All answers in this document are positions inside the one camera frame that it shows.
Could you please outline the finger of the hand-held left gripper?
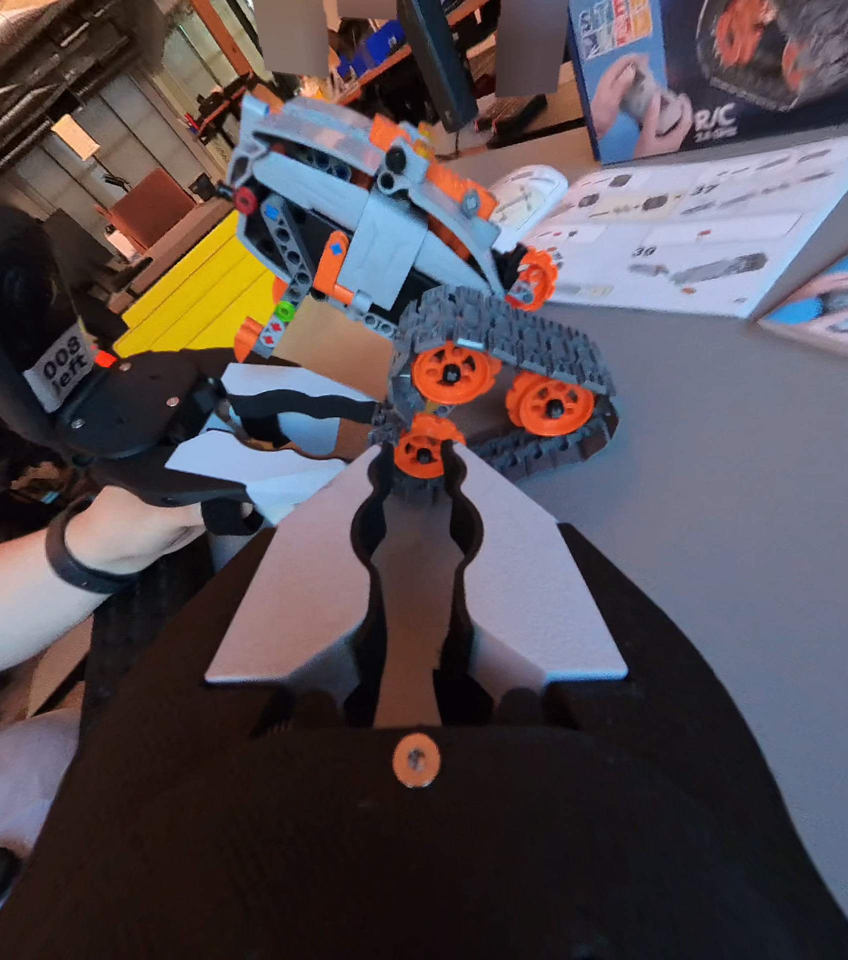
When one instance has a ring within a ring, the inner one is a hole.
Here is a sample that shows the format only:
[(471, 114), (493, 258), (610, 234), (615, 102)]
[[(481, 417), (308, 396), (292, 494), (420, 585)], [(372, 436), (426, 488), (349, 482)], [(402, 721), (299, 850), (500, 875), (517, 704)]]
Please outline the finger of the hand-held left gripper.
[(354, 460), (368, 444), (379, 402), (303, 366), (231, 364), (223, 397), (203, 427), (251, 450), (291, 450), (314, 460)]
[(234, 434), (208, 431), (180, 444), (166, 466), (237, 485), (263, 517), (279, 523), (346, 467), (340, 459), (312, 459), (287, 448), (263, 451), (251, 448)]

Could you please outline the open instruction booklet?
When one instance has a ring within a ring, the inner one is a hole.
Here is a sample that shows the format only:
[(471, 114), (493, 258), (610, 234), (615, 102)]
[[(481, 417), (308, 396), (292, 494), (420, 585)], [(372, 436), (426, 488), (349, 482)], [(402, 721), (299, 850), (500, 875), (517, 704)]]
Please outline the open instruction booklet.
[(848, 192), (848, 135), (710, 160), (527, 165), (490, 188), (497, 249), (550, 257), (550, 301), (746, 319)]

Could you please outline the blue storage bin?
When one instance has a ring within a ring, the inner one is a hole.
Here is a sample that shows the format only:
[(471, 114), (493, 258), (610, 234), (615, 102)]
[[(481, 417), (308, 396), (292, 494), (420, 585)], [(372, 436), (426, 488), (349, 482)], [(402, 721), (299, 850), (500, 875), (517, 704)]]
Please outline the blue storage bin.
[(397, 19), (385, 21), (378, 30), (362, 39), (350, 58), (358, 76), (384, 64), (406, 43), (403, 27)]

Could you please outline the black wristband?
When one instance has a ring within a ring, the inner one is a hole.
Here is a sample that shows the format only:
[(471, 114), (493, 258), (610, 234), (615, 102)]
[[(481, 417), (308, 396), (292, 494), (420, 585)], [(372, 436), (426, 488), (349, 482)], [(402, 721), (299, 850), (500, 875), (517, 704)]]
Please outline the black wristband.
[(84, 593), (99, 596), (119, 594), (140, 581), (142, 573), (117, 574), (84, 564), (70, 551), (67, 531), (76, 517), (89, 509), (95, 495), (87, 495), (72, 501), (57, 514), (46, 529), (46, 560), (58, 580)]

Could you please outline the yellow storage bin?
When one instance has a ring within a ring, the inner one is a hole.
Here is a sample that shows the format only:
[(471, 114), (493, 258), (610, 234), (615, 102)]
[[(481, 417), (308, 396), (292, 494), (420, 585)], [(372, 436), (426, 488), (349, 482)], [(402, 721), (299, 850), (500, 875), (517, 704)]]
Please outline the yellow storage bin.
[(243, 246), (238, 221), (231, 212), (122, 313), (113, 354), (230, 349), (247, 319), (269, 319), (286, 282)]

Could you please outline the grey desk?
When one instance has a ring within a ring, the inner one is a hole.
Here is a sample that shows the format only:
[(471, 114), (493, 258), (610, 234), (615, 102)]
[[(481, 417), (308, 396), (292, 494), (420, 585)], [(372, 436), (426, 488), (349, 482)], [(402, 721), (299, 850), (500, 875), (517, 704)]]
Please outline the grey desk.
[(848, 915), (848, 356), (740, 320), (550, 304), (621, 424), (526, 494), (705, 656)]

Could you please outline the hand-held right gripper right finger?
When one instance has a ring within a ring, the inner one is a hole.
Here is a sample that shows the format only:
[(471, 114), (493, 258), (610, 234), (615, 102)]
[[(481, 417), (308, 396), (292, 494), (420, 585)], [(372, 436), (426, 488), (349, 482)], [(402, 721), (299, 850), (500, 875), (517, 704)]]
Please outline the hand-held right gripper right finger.
[(563, 526), (463, 443), (441, 454), (462, 555), (434, 670), (441, 724), (486, 724), (513, 690), (626, 679)]

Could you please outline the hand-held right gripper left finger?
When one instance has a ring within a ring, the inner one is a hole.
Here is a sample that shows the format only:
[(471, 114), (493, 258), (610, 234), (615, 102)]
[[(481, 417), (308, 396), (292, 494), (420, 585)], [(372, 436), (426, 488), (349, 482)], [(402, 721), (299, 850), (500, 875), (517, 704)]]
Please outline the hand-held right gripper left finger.
[(387, 630), (372, 563), (386, 524), (388, 445), (371, 446), (276, 527), (205, 673), (212, 686), (265, 684), (330, 697), (373, 725)]

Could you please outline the blue toy robot box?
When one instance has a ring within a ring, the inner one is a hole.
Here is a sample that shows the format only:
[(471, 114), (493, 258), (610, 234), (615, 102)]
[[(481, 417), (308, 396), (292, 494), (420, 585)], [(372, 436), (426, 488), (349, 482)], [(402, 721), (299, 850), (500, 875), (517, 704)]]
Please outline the blue toy robot box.
[(848, 1), (571, 1), (602, 164), (848, 121)]

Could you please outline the dark slim upright device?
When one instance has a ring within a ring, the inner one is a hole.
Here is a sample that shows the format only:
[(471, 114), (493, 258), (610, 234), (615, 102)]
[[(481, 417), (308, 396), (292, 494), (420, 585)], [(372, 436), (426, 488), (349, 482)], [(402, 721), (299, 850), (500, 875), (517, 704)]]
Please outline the dark slim upright device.
[(478, 116), (473, 82), (440, 1), (397, 1), (397, 18), (447, 133)]

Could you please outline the brown cardboard box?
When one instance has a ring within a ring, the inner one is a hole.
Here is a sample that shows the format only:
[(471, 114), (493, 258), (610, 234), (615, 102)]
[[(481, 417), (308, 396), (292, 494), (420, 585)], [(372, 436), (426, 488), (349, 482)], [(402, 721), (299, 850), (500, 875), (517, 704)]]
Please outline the brown cardboard box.
[(109, 207), (97, 211), (145, 255), (197, 207), (196, 199), (163, 168), (155, 169)]

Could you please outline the grey orange block toy robot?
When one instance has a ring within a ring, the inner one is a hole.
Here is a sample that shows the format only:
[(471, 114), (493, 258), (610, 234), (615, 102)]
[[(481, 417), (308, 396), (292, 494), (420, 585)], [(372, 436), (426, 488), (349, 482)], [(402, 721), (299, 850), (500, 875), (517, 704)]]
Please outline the grey orange block toy robot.
[(554, 290), (546, 253), (495, 248), (497, 198), (382, 115), (304, 96), (272, 109), (247, 94), (220, 192), (243, 246), (286, 282), (270, 318), (238, 330), (240, 362), (270, 357), (306, 296), (394, 345), (407, 307), (429, 291), (467, 288), (539, 314)]

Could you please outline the dark grey toy track belt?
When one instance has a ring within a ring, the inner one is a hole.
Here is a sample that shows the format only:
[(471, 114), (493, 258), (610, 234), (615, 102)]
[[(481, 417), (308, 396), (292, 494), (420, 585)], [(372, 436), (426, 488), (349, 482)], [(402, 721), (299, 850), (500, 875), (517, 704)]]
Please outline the dark grey toy track belt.
[(407, 307), (387, 378), (370, 441), (392, 445), (407, 499), (442, 489), (445, 441), (517, 482), (590, 460), (619, 425), (610, 373), (584, 332), (467, 288)]

